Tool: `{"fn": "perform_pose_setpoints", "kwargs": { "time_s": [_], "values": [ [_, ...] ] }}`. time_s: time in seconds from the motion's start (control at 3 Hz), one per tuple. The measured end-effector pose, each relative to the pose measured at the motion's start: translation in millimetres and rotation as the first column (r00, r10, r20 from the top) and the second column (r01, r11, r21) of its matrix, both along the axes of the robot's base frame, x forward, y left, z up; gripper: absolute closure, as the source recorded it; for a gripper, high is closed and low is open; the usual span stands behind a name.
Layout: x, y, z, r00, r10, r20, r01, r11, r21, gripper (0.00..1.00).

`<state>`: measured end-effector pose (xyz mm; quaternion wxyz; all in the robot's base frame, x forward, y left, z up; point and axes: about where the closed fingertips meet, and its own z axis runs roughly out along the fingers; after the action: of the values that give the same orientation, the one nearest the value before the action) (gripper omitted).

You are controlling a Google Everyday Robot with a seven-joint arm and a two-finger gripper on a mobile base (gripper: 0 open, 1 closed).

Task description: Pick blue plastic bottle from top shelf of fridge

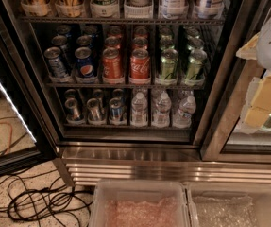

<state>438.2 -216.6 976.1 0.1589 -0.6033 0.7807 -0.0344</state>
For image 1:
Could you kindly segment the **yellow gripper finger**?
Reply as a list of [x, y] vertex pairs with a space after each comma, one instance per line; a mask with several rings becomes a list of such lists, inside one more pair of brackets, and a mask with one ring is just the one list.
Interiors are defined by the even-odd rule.
[[244, 123], [259, 128], [271, 114], [271, 75], [254, 78], [248, 86], [244, 106]]
[[256, 60], [257, 51], [256, 46], [260, 33], [255, 34], [245, 45], [239, 48], [236, 52], [236, 56], [244, 60]]

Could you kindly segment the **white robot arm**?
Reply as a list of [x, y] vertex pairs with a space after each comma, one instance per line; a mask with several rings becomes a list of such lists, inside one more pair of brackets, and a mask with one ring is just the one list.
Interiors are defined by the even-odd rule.
[[251, 80], [246, 93], [246, 104], [241, 111], [242, 122], [251, 129], [257, 129], [271, 114], [271, 17], [261, 31], [236, 52], [236, 56], [254, 61], [269, 71], [264, 78]]

